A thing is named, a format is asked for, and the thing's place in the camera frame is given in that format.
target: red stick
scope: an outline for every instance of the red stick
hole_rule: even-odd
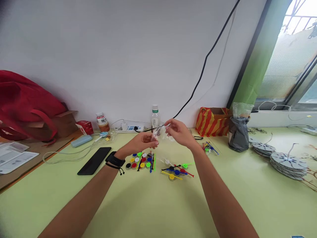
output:
[[[185,170],[185,172],[184,173],[187,173],[187,174],[189,174],[189,175],[191,175],[192,177],[194,177],[194,175],[192,175],[192,174],[190,174],[190,173],[188,173],[186,170]]]

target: forearm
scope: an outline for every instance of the forearm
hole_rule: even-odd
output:
[[[204,194],[220,237],[258,237],[238,201],[227,188],[200,145],[190,148]]]
[[[56,215],[39,238],[81,237],[117,173],[118,169],[104,166]]]

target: hand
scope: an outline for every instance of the hand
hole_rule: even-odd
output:
[[[179,144],[189,149],[198,144],[183,122],[172,118],[164,126],[167,136],[172,136]]]
[[[127,156],[139,153],[147,148],[155,149],[158,145],[158,141],[152,141],[151,132],[140,132],[132,140],[130,140],[126,145],[119,149],[115,153],[115,157],[124,160]]]

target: stack of paper plates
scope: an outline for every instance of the stack of paper plates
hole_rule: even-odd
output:
[[[300,161],[300,158],[292,155],[288,157],[284,153],[272,153],[270,163],[278,172],[291,179],[303,180],[307,174],[306,162]]]
[[[251,145],[255,152],[267,158],[270,158],[271,154],[276,150],[275,147],[260,142],[254,142]]]

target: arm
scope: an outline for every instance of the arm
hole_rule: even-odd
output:
[[[169,125],[166,127],[168,136],[173,136],[178,143],[189,148],[194,156],[201,185],[219,236],[259,237],[244,210],[185,124],[170,119],[165,125]]]
[[[124,160],[127,156],[158,146],[151,141],[152,133],[139,133],[128,144],[115,153],[115,157]],[[39,235],[39,238],[81,237],[97,212],[107,194],[118,169],[104,166],[86,185],[70,200]]]

